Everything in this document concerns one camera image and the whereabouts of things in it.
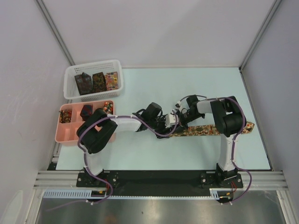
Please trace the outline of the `brown patterned long tie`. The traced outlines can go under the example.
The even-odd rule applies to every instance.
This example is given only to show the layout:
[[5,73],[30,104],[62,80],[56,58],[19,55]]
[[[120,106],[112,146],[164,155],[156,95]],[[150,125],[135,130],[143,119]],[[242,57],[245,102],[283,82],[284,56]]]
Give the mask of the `brown patterned long tie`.
[[[249,134],[254,129],[255,124],[247,122],[242,134]],[[175,131],[170,137],[190,137],[190,136],[218,136],[220,132],[215,125],[190,126],[181,131]]]

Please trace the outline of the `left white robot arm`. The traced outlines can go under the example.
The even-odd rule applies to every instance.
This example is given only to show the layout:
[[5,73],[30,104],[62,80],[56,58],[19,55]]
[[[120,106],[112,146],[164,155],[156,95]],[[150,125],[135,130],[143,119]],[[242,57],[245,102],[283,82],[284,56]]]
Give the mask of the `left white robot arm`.
[[84,169],[88,173],[87,181],[95,187],[102,184],[101,172],[104,169],[100,164],[100,152],[115,133],[149,130],[157,137],[167,138],[175,131],[177,124],[175,111],[163,114],[161,106],[154,102],[131,115],[112,115],[103,109],[95,110],[77,130],[78,147],[83,151]]

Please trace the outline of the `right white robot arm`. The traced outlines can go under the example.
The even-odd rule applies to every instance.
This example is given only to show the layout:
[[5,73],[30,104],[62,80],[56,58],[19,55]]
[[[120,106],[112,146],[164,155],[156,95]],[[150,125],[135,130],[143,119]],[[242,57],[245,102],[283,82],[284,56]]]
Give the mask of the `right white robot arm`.
[[191,95],[186,101],[188,109],[183,109],[179,102],[176,104],[182,128],[186,129],[188,123],[204,118],[207,113],[213,115],[215,128],[221,136],[221,151],[216,163],[214,182],[220,187],[227,187],[238,174],[235,151],[238,136],[246,126],[243,110],[234,96],[199,101],[196,95]]

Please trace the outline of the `colourful dotted rolled tie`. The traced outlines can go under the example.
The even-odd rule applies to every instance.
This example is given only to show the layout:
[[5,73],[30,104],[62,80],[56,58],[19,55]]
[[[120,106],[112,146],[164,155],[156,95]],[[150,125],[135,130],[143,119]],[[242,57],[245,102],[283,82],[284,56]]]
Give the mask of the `colourful dotted rolled tie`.
[[114,112],[114,104],[113,102],[110,101],[106,101],[103,105],[102,110],[106,113],[106,114],[113,114]]

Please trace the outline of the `red colourful folded tie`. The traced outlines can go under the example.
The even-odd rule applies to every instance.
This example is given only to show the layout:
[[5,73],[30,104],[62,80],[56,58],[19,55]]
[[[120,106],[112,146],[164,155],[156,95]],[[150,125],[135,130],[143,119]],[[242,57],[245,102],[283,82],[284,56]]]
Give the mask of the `red colourful folded tie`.
[[118,73],[117,72],[108,72],[105,75],[106,86],[108,91],[117,90],[118,86]]

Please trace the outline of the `navy red striped rolled tie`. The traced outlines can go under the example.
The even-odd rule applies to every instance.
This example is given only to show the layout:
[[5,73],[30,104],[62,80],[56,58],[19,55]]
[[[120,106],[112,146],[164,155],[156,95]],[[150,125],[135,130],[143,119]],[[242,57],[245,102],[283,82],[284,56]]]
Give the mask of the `navy red striped rolled tie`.
[[80,116],[83,121],[89,119],[90,116],[93,114],[93,106],[92,105],[84,105],[80,112]]

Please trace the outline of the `dark brown folded tie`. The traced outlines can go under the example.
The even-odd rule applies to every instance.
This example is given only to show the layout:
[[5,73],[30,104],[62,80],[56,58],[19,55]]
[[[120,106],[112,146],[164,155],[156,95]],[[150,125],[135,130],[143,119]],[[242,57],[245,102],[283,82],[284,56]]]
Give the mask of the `dark brown folded tie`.
[[106,91],[106,79],[103,72],[93,74],[92,84],[92,93]]

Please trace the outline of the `dark floral folded tie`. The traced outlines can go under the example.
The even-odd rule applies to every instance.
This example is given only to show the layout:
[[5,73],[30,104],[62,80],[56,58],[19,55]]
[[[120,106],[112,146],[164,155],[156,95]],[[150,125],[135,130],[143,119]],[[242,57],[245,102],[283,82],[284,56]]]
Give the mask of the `dark floral folded tie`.
[[80,95],[92,93],[92,79],[90,75],[83,72],[80,75],[74,76],[74,78]]

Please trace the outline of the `pink compartment tray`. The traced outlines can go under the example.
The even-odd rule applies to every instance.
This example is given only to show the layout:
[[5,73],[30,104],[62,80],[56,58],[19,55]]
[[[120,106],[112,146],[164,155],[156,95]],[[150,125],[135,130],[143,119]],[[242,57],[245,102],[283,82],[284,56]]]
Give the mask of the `pink compartment tray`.
[[84,105],[92,105],[93,112],[96,109],[103,108],[103,105],[106,101],[113,102],[112,100],[100,100],[100,101],[90,101],[90,102],[81,102],[81,103],[71,103],[65,104],[60,107],[60,110],[72,110],[71,122],[70,123],[60,123],[58,114],[58,122],[56,128],[55,141],[61,143],[64,146],[74,146],[78,142],[77,130],[85,122],[80,116],[80,112]]

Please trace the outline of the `red gold rolled tie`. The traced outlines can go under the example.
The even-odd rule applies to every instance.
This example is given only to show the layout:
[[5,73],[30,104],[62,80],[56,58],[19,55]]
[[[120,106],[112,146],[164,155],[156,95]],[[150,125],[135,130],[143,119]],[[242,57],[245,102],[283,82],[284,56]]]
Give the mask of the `red gold rolled tie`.
[[60,110],[59,111],[59,122],[60,123],[70,123],[72,110]]

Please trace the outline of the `white plastic basket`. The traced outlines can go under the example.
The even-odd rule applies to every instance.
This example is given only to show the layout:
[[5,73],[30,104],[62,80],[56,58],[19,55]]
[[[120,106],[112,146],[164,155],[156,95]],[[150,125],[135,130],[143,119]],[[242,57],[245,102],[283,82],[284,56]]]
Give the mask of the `white plastic basket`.
[[[77,84],[75,82],[75,76],[80,75],[83,72],[90,76],[99,72],[103,72],[104,74],[107,74],[109,72],[117,72],[118,89],[87,95],[80,95],[77,88]],[[123,87],[124,78],[122,66],[120,64],[120,61],[116,59],[73,65],[65,70],[64,98],[67,100],[95,101],[100,99],[114,98],[121,94]]]

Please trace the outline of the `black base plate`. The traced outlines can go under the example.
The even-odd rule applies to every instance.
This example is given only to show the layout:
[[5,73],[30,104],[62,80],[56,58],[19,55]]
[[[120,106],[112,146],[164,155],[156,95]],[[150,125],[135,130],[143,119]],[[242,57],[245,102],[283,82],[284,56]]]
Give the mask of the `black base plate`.
[[231,182],[219,185],[214,182],[215,171],[208,170],[106,170],[97,178],[85,170],[80,171],[76,186],[79,188],[104,188],[109,192],[197,192],[198,189],[233,191],[243,188],[241,175]]

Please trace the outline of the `aluminium frame rail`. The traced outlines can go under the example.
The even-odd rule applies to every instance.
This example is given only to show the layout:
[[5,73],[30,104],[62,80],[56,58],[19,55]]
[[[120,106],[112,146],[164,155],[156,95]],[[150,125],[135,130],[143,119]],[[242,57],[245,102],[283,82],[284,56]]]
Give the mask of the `aluminium frame rail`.
[[[76,189],[79,171],[39,171],[34,189]],[[282,171],[251,171],[250,190],[288,190]]]

